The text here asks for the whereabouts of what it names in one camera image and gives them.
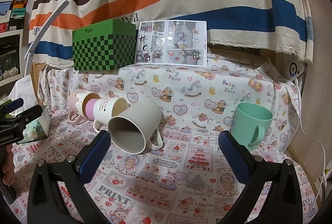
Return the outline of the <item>person's left hand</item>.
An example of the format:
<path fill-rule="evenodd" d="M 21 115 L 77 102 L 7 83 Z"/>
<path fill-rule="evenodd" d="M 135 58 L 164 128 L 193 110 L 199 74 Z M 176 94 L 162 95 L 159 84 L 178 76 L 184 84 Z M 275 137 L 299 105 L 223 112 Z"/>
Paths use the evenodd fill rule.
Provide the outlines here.
<path fill-rule="evenodd" d="M 15 180 L 15 166 L 13 163 L 12 144 L 6 146 L 6 160 L 2 167 L 3 183 L 11 186 Z"/>

